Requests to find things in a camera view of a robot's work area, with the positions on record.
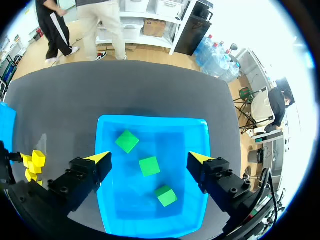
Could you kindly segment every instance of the beige pants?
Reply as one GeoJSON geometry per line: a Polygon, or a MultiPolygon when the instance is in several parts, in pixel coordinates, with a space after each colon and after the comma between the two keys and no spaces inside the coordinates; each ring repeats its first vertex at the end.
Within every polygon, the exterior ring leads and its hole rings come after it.
{"type": "Polygon", "coordinates": [[[115,58],[123,60],[126,57],[126,43],[120,21],[118,0],[88,4],[77,8],[78,17],[83,31],[83,42],[86,56],[90,61],[97,58],[97,23],[102,21],[107,31],[112,35],[112,45],[115,58]]]}

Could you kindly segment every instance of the yellow cube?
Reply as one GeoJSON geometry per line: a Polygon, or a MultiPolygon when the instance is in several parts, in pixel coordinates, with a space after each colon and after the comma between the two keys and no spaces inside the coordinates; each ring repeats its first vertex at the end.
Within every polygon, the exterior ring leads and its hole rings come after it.
{"type": "Polygon", "coordinates": [[[37,174],[31,173],[29,169],[25,170],[25,177],[28,180],[28,182],[31,182],[31,179],[37,181],[37,174]]]}
{"type": "Polygon", "coordinates": [[[42,174],[41,167],[36,166],[33,161],[29,162],[29,170],[32,174],[42,174]]]}
{"type": "Polygon", "coordinates": [[[32,162],[38,168],[42,168],[46,163],[46,156],[39,150],[33,150],[32,152],[32,162]]]}
{"type": "Polygon", "coordinates": [[[23,165],[26,167],[26,168],[29,168],[29,163],[32,161],[32,158],[31,156],[28,156],[28,155],[24,155],[22,153],[20,153],[22,159],[23,159],[23,165]]]}

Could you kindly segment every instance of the seated person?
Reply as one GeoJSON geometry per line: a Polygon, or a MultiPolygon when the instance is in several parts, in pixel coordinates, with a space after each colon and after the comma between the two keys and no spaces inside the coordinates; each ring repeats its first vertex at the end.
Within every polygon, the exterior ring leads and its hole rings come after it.
{"type": "Polygon", "coordinates": [[[270,133],[276,129],[283,129],[282,120],[284,119],[286,107],[294,101],[291,90],[281,91],[278,88],[272,89],[268,93],[270,105],[274,114],[274,122],[265,127],[265,131],[270,133]]]}

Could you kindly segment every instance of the gray table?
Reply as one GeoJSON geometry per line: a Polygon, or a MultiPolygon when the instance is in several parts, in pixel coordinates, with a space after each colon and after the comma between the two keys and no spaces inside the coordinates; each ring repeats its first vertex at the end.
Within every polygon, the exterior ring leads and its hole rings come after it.
{"type": "MultiPolygon", "coordinates": [[[[73,158],[94,155],[102,115],[205,119],[211,156],[225,158],[240,174],[239,125],[230,90],[200,72],[140,61],[64,64],[15,80],[5,102],[17,112],[13,151],[31,154],[39,149],[47,156],[41,175],[45,188],[73,158]]],[[[13,174],[17,182],[26,181],[22,164],[13,165],[13,174]]],[[[93,192],[69,217],[105,231],[93,192]]],[[[209,197],[202,228],[183,239],[214,237],[228,219],[209,197]]]]}

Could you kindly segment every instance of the blue tray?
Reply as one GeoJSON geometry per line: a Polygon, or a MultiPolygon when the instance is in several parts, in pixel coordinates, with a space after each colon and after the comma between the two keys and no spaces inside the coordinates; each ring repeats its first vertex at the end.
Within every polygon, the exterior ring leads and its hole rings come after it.
{"type": "Polygon", "coordinates": [[[3,141],[9,153],[12,153],[16,115],[16,111],[8,107],[6,103],[0,103],[0,141],[3,141]]]}
{"type": "Polygon", "coordinates": [[[188,152],[210,156],[205,120],[103,115],[95,153],[112,153],[112,170],[97,192],[107,233],[139,238],[178,238],[200,229],[208,194],[187,170],[188,152]],[[129,130],[140,142],[125,153],[116,139],[129,130]],[[144,177],[139,160],[156,156],[160,173],[144,177]],[[154,191],[170,186],[178,200],[163,207],[154,191]]]}

